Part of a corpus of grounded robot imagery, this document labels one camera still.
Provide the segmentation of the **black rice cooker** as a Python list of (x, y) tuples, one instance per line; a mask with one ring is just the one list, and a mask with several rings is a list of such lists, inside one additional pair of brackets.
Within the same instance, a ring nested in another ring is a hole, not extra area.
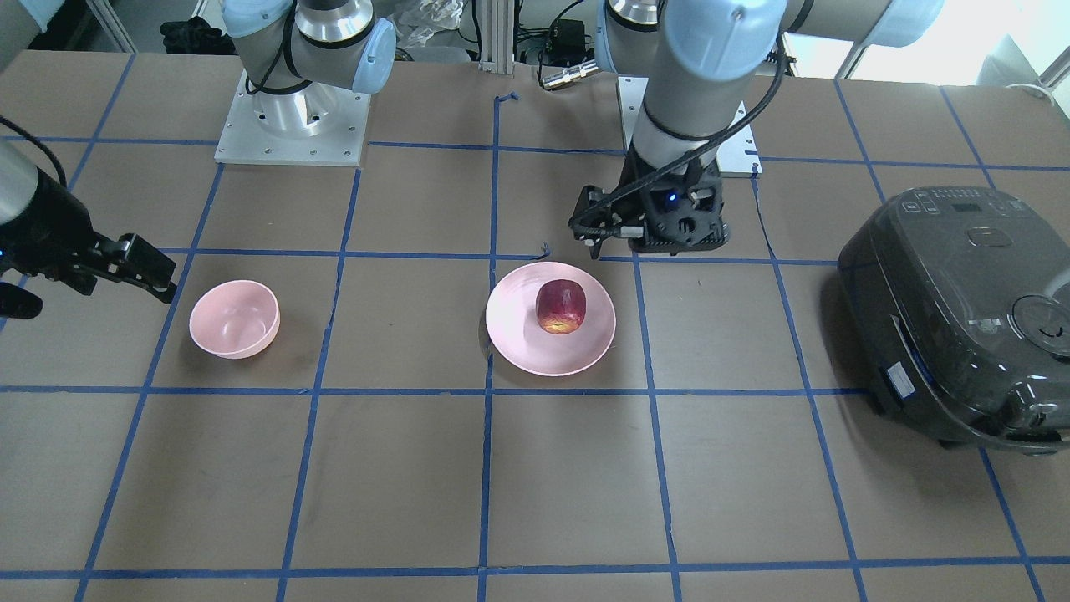
[(878, 414), (945, 448), (1067, 449), (1067, 243), (1027, 202), (924, 186), (839, 254)]

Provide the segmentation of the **pink plate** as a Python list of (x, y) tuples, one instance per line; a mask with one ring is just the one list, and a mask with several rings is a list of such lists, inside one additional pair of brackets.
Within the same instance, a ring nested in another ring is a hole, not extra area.
[(603, 358), (616, 312), (608, 291), (572, 264), (525, 264), (494, 285), (485, 308), (493, 346), (524, 372), (574, 375)]

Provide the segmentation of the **red apple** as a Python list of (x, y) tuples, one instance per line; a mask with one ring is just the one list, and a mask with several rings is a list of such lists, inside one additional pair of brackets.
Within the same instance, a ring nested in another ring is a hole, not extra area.
[(536, 296), (536, 319), (542, 331), (565, 335), (577, 331), (586, 317), (586, 294), (572, 279), (551, 279)]

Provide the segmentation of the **aluminium frame post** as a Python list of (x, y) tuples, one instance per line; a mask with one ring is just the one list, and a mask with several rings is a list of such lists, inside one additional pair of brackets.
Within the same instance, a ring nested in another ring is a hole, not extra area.
[(474, 1), (479, 22), (479, 70), (513, 76), (516, 1)]

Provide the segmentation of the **pink bowl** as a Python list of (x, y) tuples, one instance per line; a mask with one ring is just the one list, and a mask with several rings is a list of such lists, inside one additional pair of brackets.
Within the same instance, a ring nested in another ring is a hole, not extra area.
[(278, 297), (268, 285), (233, 279), (207, 290), (192, 306), (195, 346), (214, 357), (241, 360), (264, 351), (282, 324)]

